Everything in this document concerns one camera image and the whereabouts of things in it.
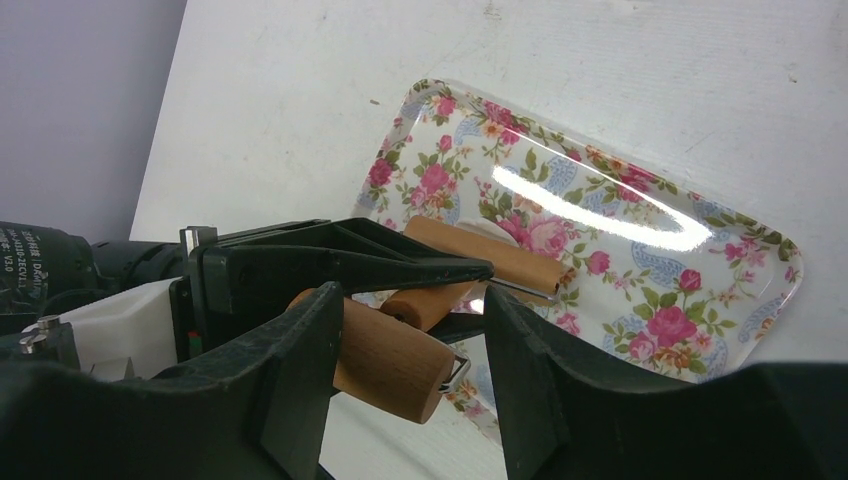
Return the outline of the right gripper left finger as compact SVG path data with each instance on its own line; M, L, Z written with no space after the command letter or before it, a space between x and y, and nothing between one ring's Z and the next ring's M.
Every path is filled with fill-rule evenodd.
M344 294L278 317L149 380L55 362L1 366L5 479L325 479L320 464Z

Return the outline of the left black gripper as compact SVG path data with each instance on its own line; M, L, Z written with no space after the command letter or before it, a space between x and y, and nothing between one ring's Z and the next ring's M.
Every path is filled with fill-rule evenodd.
M232 312L283 311L326 282L345 295L488 280L487 260L441 252L367 218L308 220L224 237L180 231L183 275L170 286L177 361L232 339Z

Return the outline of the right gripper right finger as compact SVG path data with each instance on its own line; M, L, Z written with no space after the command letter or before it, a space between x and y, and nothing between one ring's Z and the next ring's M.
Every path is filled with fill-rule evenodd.
M843 479L847 368L761 363L702 384L606 353L508 292L484 301L512 479Z

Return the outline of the floral pattern tray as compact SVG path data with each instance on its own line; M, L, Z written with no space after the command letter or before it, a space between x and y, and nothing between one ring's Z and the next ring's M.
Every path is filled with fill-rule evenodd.
M630 364L700 383L738 369L801 284L783 233L458 85L408 91L353 212L496 223L563 264L545 320Z

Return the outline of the white dough piece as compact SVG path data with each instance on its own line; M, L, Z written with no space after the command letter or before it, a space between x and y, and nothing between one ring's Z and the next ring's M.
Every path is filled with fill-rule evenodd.
M496 223L486 219L464 218L460 219L455 226L464 231L474 233L492 240L504 243L513 242L513 237L498 226Z

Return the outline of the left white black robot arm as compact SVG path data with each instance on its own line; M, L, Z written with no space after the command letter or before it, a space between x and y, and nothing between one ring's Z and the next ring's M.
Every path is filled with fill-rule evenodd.
M219 234L188 227L177 243L90 244L58 229L1 226L1 330L67 319L136 287L163 282L157 326L128 338L157 370L186 361L279 315L302 291L327 282L346 295L488 280L493 265L450 254L366 218L287 222Z

